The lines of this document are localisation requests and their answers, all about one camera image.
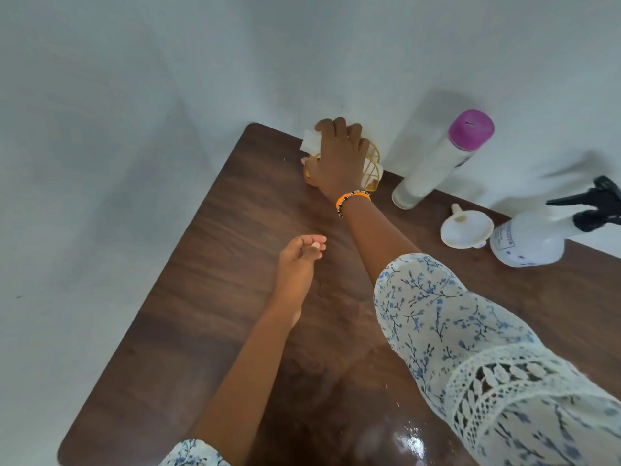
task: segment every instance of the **wooden table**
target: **wooden table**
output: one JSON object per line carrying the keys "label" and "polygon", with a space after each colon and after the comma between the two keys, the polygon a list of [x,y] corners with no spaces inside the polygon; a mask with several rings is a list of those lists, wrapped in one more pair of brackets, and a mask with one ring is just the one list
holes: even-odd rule
{"label": "wooden table", "polygon": [[[291,332],[252,465],[474,463],[435,417],[377,324],[371,283],[333,206],[301,175],[300,140],[246,128],[59,452],[64,466],[157,465],[231,366],[271,290],[276,257],[297,234],[329,251]],[[489,247],[439,237],[450,204],[434,191],[415,209],[391,202],[386,173],[373,201],[472,291],[523,318],[558,354],[621,397],[621,260],[569,242],[561,262],[514,269]]]}

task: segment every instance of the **black spray nozzle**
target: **black spray nozzle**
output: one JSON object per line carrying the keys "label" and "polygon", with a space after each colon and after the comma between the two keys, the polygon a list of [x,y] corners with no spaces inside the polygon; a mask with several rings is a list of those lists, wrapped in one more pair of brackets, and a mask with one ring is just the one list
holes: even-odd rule
{"label": "black spray nozzle", "polygon": [[579,212],[574,216],[574,223],[583,231],[594,230],[607,222],[621,226],[621,189],[607,176],[599,176],[593,180],[594,187],[586,193],[550,199],[549,205],[567,206],[586,204],[597,208],[597,211]]}

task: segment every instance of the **sleeve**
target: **sleeve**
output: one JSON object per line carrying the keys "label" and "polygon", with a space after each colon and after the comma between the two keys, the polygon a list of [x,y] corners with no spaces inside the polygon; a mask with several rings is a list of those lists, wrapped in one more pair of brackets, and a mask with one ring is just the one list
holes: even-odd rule
{"label": "sleeve", "polygon": [[621,458],[619,417],[606,414],[618,401],[445,265],[421,253],[397,258],[374,303],[423,398],[479,463],[604,464],[602,444],[615,464]]}
{"label": "sleeve", "polygon": [[230,466],[222,456],[202,440],[177,443],[159,466]]}

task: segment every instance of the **bracelet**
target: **bracelet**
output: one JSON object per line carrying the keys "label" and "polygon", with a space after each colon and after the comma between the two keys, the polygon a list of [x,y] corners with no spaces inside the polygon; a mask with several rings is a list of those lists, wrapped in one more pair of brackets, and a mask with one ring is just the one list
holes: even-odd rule
{"label": "bracelet", "polygon": [[338,217],[343,217],[343,214],[341,214],[341,207],[352,196],[364,196],[369,201],[371,200],[371,195],[369,193],[367,193],[364,189],[357,189],[356,191],[352,191],[351,193],[344,194],[343,196],[341,196],[337,200],[337,214],[338,214]]}

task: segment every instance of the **hand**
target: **hand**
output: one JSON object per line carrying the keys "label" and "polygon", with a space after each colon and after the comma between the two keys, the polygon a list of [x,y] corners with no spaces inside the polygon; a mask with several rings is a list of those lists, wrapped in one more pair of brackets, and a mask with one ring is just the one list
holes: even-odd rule
{"label": "hand", "polygon": [[309,157],[305,165],[321,192],[336,204],[339,197],[360,188],[369,141],[361,139],[360,124],[348,127],[342,117],[323,119],[315,130],[321,131],[321,158]]}
{"label": "hand", "polygon": [[291,327],[302,313],[302,302],[311,287],[315,260],[323,256],[325,241],[324,235],[300,235],[280,252],[274,291],[267,310],[271,314],[290,317]]}

